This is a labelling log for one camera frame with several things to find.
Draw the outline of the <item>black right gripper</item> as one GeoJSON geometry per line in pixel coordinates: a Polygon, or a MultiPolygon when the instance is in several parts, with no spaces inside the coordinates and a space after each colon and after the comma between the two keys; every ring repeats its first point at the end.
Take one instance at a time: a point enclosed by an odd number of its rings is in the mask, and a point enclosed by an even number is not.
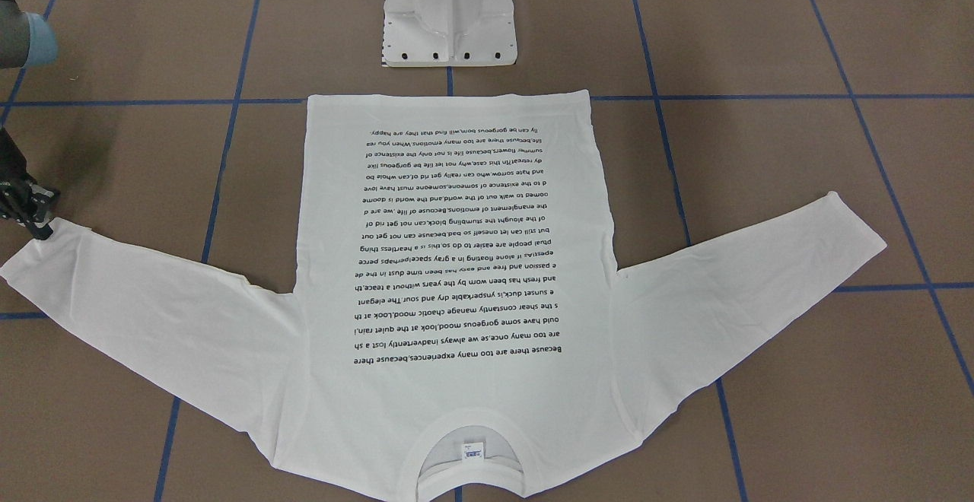
{"type": "Polygon", "coordinates": [[[53,204],[59,199],[56,188],[41,186],[27,172],[27,159],[7,130],[1,130],[1,217],[27,224],[34,239],[53,235],[49,222],[53,204]]]}

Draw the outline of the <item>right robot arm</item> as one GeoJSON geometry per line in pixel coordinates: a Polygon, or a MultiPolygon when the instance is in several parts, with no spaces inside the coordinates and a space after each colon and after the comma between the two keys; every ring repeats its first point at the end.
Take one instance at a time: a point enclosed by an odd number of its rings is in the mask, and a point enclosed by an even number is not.
{"type": "MultiPolygon", "coordinates": [[[[1,0],[1,68],[45,65],[56,57],[58,42],[44,17],[22,11],[15,0],[1,0]]],[[[41,186],[28,173],[21,149],[1,129],[1,217],[24,226],[35,239],[48,239],[59,195],[59,190],[41,186]]]]}

